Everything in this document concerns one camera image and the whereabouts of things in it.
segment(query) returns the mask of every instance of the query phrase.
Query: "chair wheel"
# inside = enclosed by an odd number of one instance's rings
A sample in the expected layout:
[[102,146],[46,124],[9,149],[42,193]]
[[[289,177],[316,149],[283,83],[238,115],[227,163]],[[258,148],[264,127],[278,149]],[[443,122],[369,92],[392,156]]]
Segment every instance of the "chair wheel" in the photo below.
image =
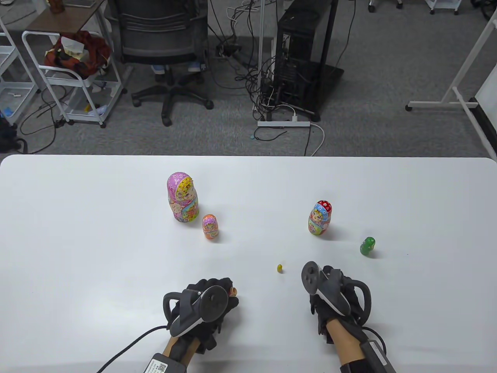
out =
[[165,127],[171,127],[172,126],[172,121],[170,118],[167,118],[167,117],[162,117],[162,124],[165,126]]

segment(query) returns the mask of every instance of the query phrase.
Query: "pink matryoshka doll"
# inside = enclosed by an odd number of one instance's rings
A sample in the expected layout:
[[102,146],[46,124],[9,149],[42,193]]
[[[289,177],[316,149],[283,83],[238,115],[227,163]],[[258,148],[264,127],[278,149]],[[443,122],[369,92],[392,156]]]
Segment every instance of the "pink matryoshka doll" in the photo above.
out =
[[202,219],[202,230],[204,231],[205,238],[212,240],[219,234],[219,227],[217,219],[214,215],[205,215]]
[[198,216],[197,191],[192,178],[184,172],[175,172],[167,180],[169,206],[177,221],[193,221]]

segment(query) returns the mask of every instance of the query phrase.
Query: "chair base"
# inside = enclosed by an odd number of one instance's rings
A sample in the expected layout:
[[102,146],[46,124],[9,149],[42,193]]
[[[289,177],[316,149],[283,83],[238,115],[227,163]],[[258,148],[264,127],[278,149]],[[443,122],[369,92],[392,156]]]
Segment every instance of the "chair base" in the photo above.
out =
[[131,98],[133,100],[133,106],[139,107],[142,104],[142,98],[164,94],[164,102],[162,105],[161,118],[164,126],[169,127],[172,125],[172,121],[170,119],[172,106],[174,104],[173,97],[176,95],[185,96],[189,98],[193,98],[201,102],[207,110],[211,110],[214,108],[214,103],[209,100],[207,97],[197,93],[196,91],[185,87],[190,82],[197,82],[198,84],[202,84],[204,82],[204,78],[201,73],[193,73],[188,75],[181,76],[177,82],[174,81],[172,76],[172,70],[166,69],[166,73],[160,76],[160,79],[156,79],[156,81],[164,81],[165,86],[153,86],[149,88],[145,88],[139,92],[131,94]]

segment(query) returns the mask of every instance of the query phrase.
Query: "black glove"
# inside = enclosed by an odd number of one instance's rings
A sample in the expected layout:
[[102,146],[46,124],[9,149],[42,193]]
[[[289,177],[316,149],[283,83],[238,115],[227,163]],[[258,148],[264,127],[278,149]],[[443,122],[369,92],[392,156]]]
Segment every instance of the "black glove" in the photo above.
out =
[[[323,272],[329,274],[331,271],[331,266],[324,266]],[[333,344],[333,339],[331,338],[328,330],[326,329],[326,324],[328,322],[338,319],[340,324],[359,342],[367,341],[366,334],[362,331],[362,327],[357,323],[360,316],[363,314],[364,310],[359,304],[359,299],[352,286],[343,286],[341,293],[350,304],[350,315],[341,316],[336,313],[324,300],[322,300],[319,295],[310,295],[311,302],[311,313],[314,315],[316,312],[318,314],[318,333],[326,336],[326,343]]]
[[[202,279],[197,283],[191,283],[186,288],[196,291],[205,291],[206,289],[214,285],[221,286],[224,290],[226,290],[226,293],[230,294],[230,289],[233,286],[233,282],[228,277],[220,280]],[[203,322],[195,326],[192,330],[185,334],[185,336],[188,337],[198,338],[198,340],[200,341],[200,347],[198,348],[197,353],[203,354],[205,350],[211,350],[216,347],[217,343],[214,339],[213,334],[216,330],[218,331],[218,333],[221,332],[221,325],[223,323],[224,316],[236,306],[238,306],[238,298],[235,296],[230,296],[228,298],[228,305],[226,306],[226,310],[223,312],[221,317],[213,322]],[[174,320],[179,316],[179,301],[176,302],[176,305],[171,311],[171,315],[171,320]]]

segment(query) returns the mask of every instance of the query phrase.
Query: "qr code label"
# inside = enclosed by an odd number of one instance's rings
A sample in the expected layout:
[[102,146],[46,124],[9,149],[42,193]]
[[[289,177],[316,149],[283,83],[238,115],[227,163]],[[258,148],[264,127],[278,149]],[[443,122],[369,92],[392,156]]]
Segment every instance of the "qr code label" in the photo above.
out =
[[159,360],[150,360],[149,366],[145,369],[144,373],[165,373],[167,369],[167,364],[160,362]]

